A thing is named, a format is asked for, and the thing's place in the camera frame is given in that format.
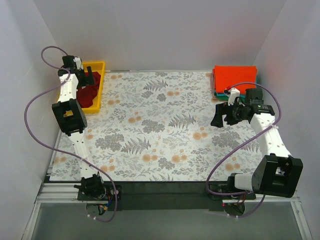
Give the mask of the dark red t shirt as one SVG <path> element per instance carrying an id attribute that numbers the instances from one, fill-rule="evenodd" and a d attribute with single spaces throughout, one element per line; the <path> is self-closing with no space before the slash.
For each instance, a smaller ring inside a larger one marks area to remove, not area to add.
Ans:
<path id="1" fill-rule="evenodd" d="M 90 108 L 94 104 L 94 98 L 98 95 L 101 75 L 95 71 L 93 72 L 95 85 L 87 86 L 83 90 L 78 90 L 76 99 L 81 108 Z"/>

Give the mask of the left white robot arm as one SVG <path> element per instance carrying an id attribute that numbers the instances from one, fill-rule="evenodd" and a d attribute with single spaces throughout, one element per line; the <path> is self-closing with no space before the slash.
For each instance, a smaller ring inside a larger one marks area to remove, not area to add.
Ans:
<path id="1" fill-rule="evenodd" d="M 57 102 L 52 105 L 52 111 L 60 130 L 71 141 L 75 155 L 80 161 L 80 184 L 74 187 L 91 199 L 101 200 L 106 196 L 107 190 L 99 171 L 93 167 L 86 144 L 85 129 L 88 123 L 77 100 L 78 90 L 95 86 L 96 81 L 91 67 L 88 66 L 85 71 L 80 57 L 65 55 L 62 61 L 58 76 L 63 85 L 60 87 Z"/>

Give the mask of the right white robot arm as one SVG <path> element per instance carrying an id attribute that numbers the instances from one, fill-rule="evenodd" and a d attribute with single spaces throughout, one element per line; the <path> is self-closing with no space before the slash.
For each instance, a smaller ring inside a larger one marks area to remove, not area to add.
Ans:
<path id="1" fill-rule="evenodd" d="M 218 196 L 229 196 L 237 199 L 248 193 L 291 198 L 297 188 L 303 163 L 287 150 L 280 136 L 277 123 L 281 119 L 275 116 L 271 105 L 263 100 L 262 86 L 248 88 L 244 100 L 236 87 L 228 87 L 224 93 L 228 101 L 215 107 L 211 126 L 222 128 L 224 123 L 236 125 L 248 121 L 255 136 L 231 151 L 234 154 L 253 140 L 257 140 L 262 160 L 253 173 L 232 173 L 226 184 L 226 192 L 215 192 L 205 184 L 208 193 Z"/>

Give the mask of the green folded t shirt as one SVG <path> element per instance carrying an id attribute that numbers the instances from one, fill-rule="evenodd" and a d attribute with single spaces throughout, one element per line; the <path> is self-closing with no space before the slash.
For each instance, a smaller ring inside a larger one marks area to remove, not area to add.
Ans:
<path id="1" fill-rule="evenodd" d="M 215 93 L 215 95 L 213 95 L 213 98 L 219 101 L 228 101 L 229 95 L 225 93 Z"/>

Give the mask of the yellow plastic tray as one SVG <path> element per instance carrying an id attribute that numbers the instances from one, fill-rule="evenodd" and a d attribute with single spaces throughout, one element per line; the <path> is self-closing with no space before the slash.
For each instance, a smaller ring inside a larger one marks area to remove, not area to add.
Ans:
<path id="1" fill-rule="evenodd" d="M 69 69 L 63 68 L 58 71 L 59 80 L 62 83 L 60 87 L 59 96 L 57 102 L 52 104 L 52 110 L 55 115 L 65 115 L 70 116 L 73 112 L 71 107 L 71 102 L 79 105 L 77 100 L 77 88 L 78 88 L 78 79 L 74 73 L 70 73 Z M 89 108 L 81 108 L 85 114 L 95 114 L 100 111 L 101 106 L 101 97 L 103 90 L 103 81 L 105 74 L 105 62 L 103 61 L 91 61 L 91 62 L 82 62 L 85 75 L 86 73 L 98 72 L 100 74 L 100 84 L 98 89 L 98 94 L 93 100 L 93 105 Z"/>

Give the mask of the pink folded t shirt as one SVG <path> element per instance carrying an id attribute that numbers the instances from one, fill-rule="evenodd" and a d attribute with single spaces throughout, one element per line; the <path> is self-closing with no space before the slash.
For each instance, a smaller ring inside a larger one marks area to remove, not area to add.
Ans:
<path id="1" fill-rule="evenodd" d="M 211 73 L 210 74 L 210 89 L 213 95 L 216 94 L 216 90 L 215 90 L 215 80 L 214 80 L 214 74 Z"/>

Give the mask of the orange folded t shirt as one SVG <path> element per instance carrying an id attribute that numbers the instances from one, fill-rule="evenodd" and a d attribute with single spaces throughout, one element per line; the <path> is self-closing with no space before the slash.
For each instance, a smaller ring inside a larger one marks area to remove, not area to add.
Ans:
<path id="1" fill-rule="evenodd" d="M 239 83 L 255 83 L 257 80 L 256 66 L 220 66 L 212 69 L 215 91 L 222 94 L 227 87 Z"/>

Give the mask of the floral table mat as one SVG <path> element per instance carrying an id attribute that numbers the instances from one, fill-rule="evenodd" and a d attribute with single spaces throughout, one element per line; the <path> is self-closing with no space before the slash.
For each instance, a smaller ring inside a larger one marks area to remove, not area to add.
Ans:
<path id="1" fill-rule="evenodd" d="M 225 181 L 262 159 L 247 121 L 210 125 L 218 101 L 208 72 L 108 72 L 85 142 L 105 180 Z"/>

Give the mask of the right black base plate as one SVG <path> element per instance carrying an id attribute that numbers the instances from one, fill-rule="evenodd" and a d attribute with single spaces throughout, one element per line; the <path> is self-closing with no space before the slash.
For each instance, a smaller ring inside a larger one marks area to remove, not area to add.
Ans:
<path id="1" fill-rule="evenodd" d="M 229 190 L 226 184 L 210 183 L 204 188 L 205 192 L 212 200 L 255 200 L 256 194 L 245 190 Z"/>

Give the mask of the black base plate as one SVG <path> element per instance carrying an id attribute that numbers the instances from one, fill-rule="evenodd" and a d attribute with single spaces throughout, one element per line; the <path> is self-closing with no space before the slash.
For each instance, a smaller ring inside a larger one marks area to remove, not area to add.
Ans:
<path id="1" fill-rule="evenodd" d="M 204 188 L 205 192 L 212 200 L 255 200 L 256 194 L 245 190 L 229 190 L 226 184 L 210 183 Z"/>
<path id="2" fill-rule="evenodd" d="M 80 189 L 79 185 L 74 185 L 74 188 L 78 190 L 77 200 L 79 201 L 107 201 L 112 200 L 115 201 L 115 193 L 117 194 L 117 199 L 120 200 L 122 196 L 122 186 L 116 184 L 116 191 L 111 184 L 104 184 L 102 189 L 98 189 L 94 192 L 85 193 L 83 190 Z"/>

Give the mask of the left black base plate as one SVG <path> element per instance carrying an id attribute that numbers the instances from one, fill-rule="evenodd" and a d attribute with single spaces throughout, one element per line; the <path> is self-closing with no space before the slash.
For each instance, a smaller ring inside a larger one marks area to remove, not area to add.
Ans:
<path id="1" fill-rule="evenodd" d="M 98 189 L 94 192 L 85 193 L 83 190 L 80 189 L 79 185 L 74 185 L 74 188 L 78 190 L 77 200 L 79 201 L 107 201 L 112 200 L 115 201 L 115 193 L 117 194 L 117 199 L 120 200 L 122 196 L 122 186 L 116 184 L 116 191 L 111 184 L 104 184 L 102 189 Z"/>

